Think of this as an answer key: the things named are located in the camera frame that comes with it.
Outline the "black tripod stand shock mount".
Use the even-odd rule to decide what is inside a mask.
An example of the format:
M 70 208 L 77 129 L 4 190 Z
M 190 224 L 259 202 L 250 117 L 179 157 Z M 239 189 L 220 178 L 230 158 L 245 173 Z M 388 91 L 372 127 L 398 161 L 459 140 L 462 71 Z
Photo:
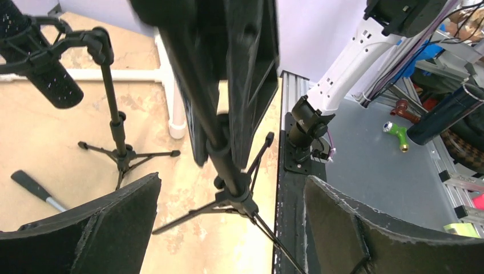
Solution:
M 124 129 L 124 121 L 126 120 L 126 115 L 124 112 L 119 111 L 116 102 L 114 83 L 110 69 L 111 64 L 114 62 L 114 52 L 108 31 L 102 27 L 95 27 L 91 30 L 74 31 L 65 21 L 61 19 L 59 20 L 67 25 L 67 29 L 64 33 L 60 33 L 55 26 L 50 25 L 42 26 L 41 32 L 47 38 L 49 43 L 51 43 L 53 52 L 61 53 L 62 55 L 70 48 L 85 47 L 94 62 L 100 66 L 110 111 L 110 130 L 116 148 L 109 151 L 82 141 L 78 142 L 78 146 L 84 150 L 93 150 L 105 154 L 116 163 L 118 169 L 118 181 L 116 186 L 118 188 L 121 186 L 122 180 L 127 173 L 152 158 L 162 156 L 170 156 L 174 158 L 179 156 L 180 151 L 178 150 L 139 154 L 134 151 L 131 145 L 125 142 L 126 132 Z

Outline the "black wireless microphone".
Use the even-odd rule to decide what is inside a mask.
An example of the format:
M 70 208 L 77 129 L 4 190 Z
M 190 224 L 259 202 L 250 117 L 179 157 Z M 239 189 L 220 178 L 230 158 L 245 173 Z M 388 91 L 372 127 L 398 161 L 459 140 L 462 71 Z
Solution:
M 208 39 L 225 42 L 223 1 L 131 1 L 139 19 L 158 28 L 163 39 Z

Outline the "black tripod stand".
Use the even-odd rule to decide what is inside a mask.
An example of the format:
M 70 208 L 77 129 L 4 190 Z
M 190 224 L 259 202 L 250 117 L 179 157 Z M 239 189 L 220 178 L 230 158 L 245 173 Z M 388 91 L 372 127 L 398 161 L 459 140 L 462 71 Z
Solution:
M 259 215 L 259 208 L 249 191 L 251 177 L 241 172 L 232 160 L 228 127 L 216 115 L 209 95 L 210 88 L 206 75 L 208 70 L 202 67 L 201 61 L 198 60 L 199 55 L 195 53 L 196 47 L 189 35 L 188 27 L 160 28 L 159 32 L 166 49 L 170 52 L 172 69 L 182 85 L 184 95 L 190 101 L 192 114 L 198 118 L 207 136 L 205 146 L 208 155 L 225 186 L 216 193 L 215 200 L 211 203 L 190 210 L 187 214 L 154 229 L 152 234 L 166 232 L 204 213 L 238 213 L 263 231 L 293 266 L 300 273 L 304 273 L 301 265 Z

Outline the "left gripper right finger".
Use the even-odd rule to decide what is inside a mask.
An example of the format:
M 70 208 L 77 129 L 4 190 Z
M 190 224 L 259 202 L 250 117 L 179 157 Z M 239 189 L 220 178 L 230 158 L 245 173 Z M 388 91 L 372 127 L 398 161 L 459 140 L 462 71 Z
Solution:
M 483 240 L 424 228 L 305 179 L 322 273 L 482 273 Z

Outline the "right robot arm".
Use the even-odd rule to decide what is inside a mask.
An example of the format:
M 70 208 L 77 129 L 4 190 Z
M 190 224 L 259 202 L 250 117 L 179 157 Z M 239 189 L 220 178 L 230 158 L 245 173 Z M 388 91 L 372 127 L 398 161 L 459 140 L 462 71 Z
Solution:
M 445 1 L 367 1 L 352 40 L 296 103 L 292 144 L 325 134 L 343 97 L 378 57 L 437 18 Z M 165 1 L 157 25 L 180 84 L 193 157 L 220 174 L 247 166 L 253 136 L 277 90 L 275 1 Z

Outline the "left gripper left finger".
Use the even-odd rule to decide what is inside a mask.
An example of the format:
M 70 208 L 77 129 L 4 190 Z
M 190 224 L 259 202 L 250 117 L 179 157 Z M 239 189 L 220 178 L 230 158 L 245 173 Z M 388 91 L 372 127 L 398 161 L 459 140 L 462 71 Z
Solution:
M 148 174 L 110 194 L 1 233 L 2 273 L 139 273 L 162 181 Z

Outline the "black microphone silver grille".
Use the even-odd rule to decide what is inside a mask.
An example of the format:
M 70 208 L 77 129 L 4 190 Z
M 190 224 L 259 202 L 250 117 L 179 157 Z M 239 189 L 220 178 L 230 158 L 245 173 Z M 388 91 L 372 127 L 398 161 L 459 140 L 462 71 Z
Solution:
M 58 18 L 32 17 L 13 1 L 1 1 L 1 57 L 6 61 L 1 74 L 24 76 L 54 107 L 72 108 L 82 101 L 84 93 L 60 63 L 61 53 L 52 51 L 41 32 L 41 27 L 48 25 L 60 33 L 67 29 Z

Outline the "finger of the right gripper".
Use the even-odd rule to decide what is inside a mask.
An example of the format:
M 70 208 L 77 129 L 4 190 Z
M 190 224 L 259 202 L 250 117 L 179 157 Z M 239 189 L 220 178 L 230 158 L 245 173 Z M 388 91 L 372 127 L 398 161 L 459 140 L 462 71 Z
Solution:
M 206 148 L 207 135 L 196 111 L 196 106 L 200 102 L 197 98 L 199 90 L 185 81 L 177 72 L 174 73 L 174 77 L 184 106 L 193 159 L 199 167 L 203 167 L 209 154 Z
M 277 89 L 280 61 L 274 1 L 224 1 L 229 127 L 235 166 L 247 166 L 254 134 Z

